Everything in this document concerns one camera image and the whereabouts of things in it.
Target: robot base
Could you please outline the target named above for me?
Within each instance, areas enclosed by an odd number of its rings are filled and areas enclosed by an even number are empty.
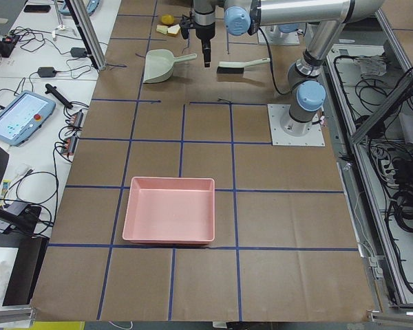
[[[289,107],[289,104],[268,104],[273,146],[325,146],[320,125],[311,125],[310,130],[303,136],[292,136],[283,130],[280,119],[289,111]],[[313,121],[317,120],[318,115],[315,115]]]
[[[296,46],[300,44],[300,39],[298,38],[298,33],[296,32],[284,34],[285,37],[280,38],[279,36],[272,36],[271,34],[267,33],[266,30],[269,28],[268,26],[262,26],[260,28],[265,33],[266,38],[271,45]],[[265,45],[266,41],[264,40],[260,31],[257,31],[257,36],[259,39],[259,44]]]

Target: pink plastic bin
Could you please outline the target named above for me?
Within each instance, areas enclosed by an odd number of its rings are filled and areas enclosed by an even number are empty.
[[[214,240],[214,180],[134,177],[123,239],[207,244]]]

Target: brown tabletop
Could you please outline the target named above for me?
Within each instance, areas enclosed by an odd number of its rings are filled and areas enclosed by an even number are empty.
[[[123,0],[74,156],[32,305],[39,320],[348,321],[373,309],[336,159],[326,147],[272,146],[268,65],[216,74],[218,61],[267,57],[218,19],[203,68],[192,33],[155,32],[189,1]],[[143,56],[199,58],[143,85]],[[278,85],[303,46],[273,46]],[[138,245],[121,232],[134,176],[212,177],[216,238],[204,247]]]

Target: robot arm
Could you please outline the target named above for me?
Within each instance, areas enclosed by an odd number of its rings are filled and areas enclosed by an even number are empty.
[[[297,61],[305,76],[317,76],[319,67],[346,23],[360,21],[376,12],[384,0],[194,0],[193,16],[181,22],[182,35],[195,29],[202,41],[205,67],[211,62],[210,40],[215,35],[215,7],[225,10],[229,34],[254,34],[259,26],[320,21],[319,29]]]

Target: hand brush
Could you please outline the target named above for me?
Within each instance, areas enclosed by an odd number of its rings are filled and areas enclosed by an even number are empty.
[[[218,74],[243,74],[245,67],[252,67],[254,65],[269,63],[269,57],[261,58],[259,60],[251,60],[249,62],[224,62],[220,61],[217,73]]]

